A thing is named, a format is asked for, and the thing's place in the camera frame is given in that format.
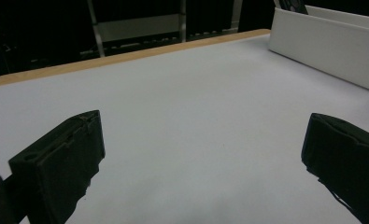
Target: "wooden table edge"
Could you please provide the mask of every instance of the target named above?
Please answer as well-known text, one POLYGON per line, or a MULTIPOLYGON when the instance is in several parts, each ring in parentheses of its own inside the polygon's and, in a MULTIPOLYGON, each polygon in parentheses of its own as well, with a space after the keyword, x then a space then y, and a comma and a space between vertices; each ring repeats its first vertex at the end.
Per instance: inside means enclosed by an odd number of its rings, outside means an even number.
POLYGON ((234 41, 244 38, 250 38, 257 35, 267 35, 270 34, 270 30, 261 29, 261 30, 254 30, 248 31, 243 33, 237 33, 232 35, 221 35, 216 37, 211 37, 207 39, 195 40, 191 42, 179 43, 174 45, 163 46, 154 49, 143 49, 140 51, 134 51, 129 53, 123 53, 113 56, 108 56, 105 58, 97 58, 91 59, 87 61, 81 61, 76 63, 67 63, 52 67, 46 67, 36 70, 30 70, 25 72, 13 73, 0 76, 0 86, 7 85, 15 82, 21 82, 30 79, 36 79, 41 77, 50 77, 70 72, 76 72, 80 70, 85 70, 94 67, 100 67, 108 64, 113 63, 122 63, 131 60, 146 58, 150 56, 155 56, 159 54, 165 54, 169 52, 179 51, 183 49, 193 49, 197 47, 219 44, 228 41, 234 41))

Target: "white cardboard divider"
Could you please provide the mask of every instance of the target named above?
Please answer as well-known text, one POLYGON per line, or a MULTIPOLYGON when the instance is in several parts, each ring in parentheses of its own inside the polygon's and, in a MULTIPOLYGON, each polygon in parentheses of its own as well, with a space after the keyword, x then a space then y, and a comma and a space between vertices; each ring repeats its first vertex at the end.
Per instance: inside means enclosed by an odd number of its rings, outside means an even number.
POLYGON ((269 49, 369 89, 369 17, 306 9, 275 9, 269 49))

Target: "table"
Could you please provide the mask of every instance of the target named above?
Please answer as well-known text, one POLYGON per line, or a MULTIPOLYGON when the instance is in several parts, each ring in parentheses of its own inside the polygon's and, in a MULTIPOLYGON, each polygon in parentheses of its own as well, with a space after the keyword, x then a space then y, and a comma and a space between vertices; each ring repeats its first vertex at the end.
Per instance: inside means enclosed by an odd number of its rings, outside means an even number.
POLYGON ((68 63, 68 64, 62 64, 62 65, 57 65, 53 67, 19 72, 15 74, 8 74, 8 75, 0 76, 0 86, 6 85, 9 83, 40 78, 40 77, 50 77, 50 76, 55 76, 55 75, 64 74, 64 73, 76 72, 80 70, 104 66, 104 65, 113 64, 113 63, 128 62, 131 60, 146 58, 146 57, 155 56, 155 55, 164 54, 164 53, 170 53, 170 52, 183 50, 183 49, 198 48, 202 46, 219 44, 219 43, 233 41, 233 40, 242 39, 242 38, 249 38, 249 37, 257 36, 257 35, 266 35, 266 34, 269 34, 269 32, 270 32, 269 30, 261 29, 261 30, 249 31, 249 32, 244 32, 244 33, 238 33, 234 35, 221 35, 217 37, 201 39, 201 40, 180 43, 180 44, 174 44, 174 45, 164 46, 160 48, 144 49, 140 51, 109 56, 106 58, 98 58, 98 59, 92 59, 92 60, 82 61, 78 63, 68 63))
POLYGON ((60 122, 99 109, 106 158, 67 223, 359 223, 300 155, 312 112, 369 132, 369 90, 268 39, 0 86, 0 175, 60 122))

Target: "white box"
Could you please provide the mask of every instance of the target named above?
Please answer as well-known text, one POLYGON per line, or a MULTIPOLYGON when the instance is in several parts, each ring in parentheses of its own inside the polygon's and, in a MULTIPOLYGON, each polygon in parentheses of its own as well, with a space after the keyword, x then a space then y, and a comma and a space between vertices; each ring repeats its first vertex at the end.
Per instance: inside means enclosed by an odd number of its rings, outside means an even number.
POLYGON ((275 9, 269 49, 369 89, 369 17, 306 9, 275 9))

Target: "white table surface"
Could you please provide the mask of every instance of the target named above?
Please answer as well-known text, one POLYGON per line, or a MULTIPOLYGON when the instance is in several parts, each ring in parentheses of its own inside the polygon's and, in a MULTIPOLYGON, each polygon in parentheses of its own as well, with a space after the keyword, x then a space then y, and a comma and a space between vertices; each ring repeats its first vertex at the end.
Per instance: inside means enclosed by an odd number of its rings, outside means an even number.
POLYGON ((106 158, 67 223, 360 223, 301 149, 312 112, 369 132, 369 90, 269 51, 268 39, 1 86, 0 175, 44 133, 99 109, 106 158))

